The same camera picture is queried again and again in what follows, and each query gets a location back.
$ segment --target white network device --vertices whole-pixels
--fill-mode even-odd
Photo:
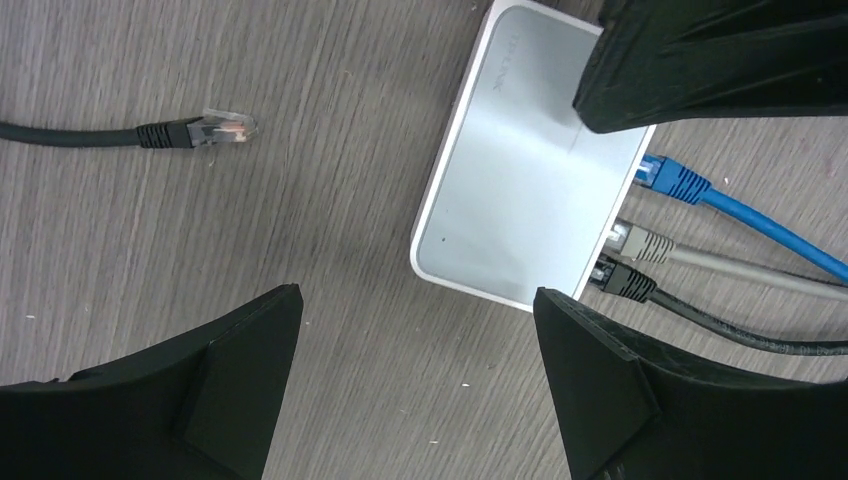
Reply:
[[[540,286],[579,298],[654,132],[598,135],[572,108],[600,33],[492,4],[413,227],[419,276],[526,311]]]

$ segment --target blue ethernet cable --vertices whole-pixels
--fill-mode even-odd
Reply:
[[[671,158],[645,155],[636,171],[634,183],[691,205],[705,203],[792,250],[843,283],[848,283],[848,265],[771,218],[714,189],[709,180]]]

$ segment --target unplugged ethernet cable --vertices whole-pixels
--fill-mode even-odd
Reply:
[[[848,341],[778,340],[743,330],[671,295],[659,288],[651,277],[607,255],[602,254],[595,262],[589,284],[604,293],[639,303],[650,301],[716,335],[746,347],[783,355],[848,355]]]
[[[194,148],[246,142],[257,131],[253,117],[204,109],[203,116],[149,123],[125,130],[50,130],[0,122],[0,138],[45,147]]]
[[[792,250],[843,283],[848,283],[848,265],[771,218],[714,189],[709,180],[671,158],[645,155],[634,183],[691,205],[703,202]]]
[[[604,245],[624,258],[653,263],[666,260],[715,270],[744,280],[763,283],[817,297],[848,302],[848,288],[800,277],[753,263],[705,252],[676,243],[665,235],[616,218]]]

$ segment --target white ethernet cable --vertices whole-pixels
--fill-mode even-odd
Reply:
[[[715,270],[744,280],[784,290],[848,301],[848,288],[774,270],[744,260],[725,257],[681,245],[646,228],[616,218],[604,244],[607,250],[624,258],[664,263],[666,260]]]

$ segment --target cable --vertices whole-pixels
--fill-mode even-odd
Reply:
[[[771,353],[799,356],[848,355],[848,341],[808,342],[777,340],[751,333],[689,305],[657,288],[657,282],[644,273],[612,257],[601,255],[592,270],[589,283],[602,292],[639,303],[651,301],[716,335],[746,347]]]
[[[645,155],[634,183],[692,205],[703,202],[792,250],[843,283],[848,283],[848,265],[762,213],[715,190],[709,180],[671,158]]]
[[[255,133],[256,121],[252,117],[211,109],[204,110],[202,117],[150,123],[126,130],[49,130],[0,122],[2,139],[66,148],[194,148],[246,142]]]
[[[735,258],[675,243],[639,225],[617,218],[607,236],[605,247],[624,258],[664,263],[666,260],[695,265],[727,275],[759,282],[784,290],[848,302],[848,288],[827,282],[793,275]]]

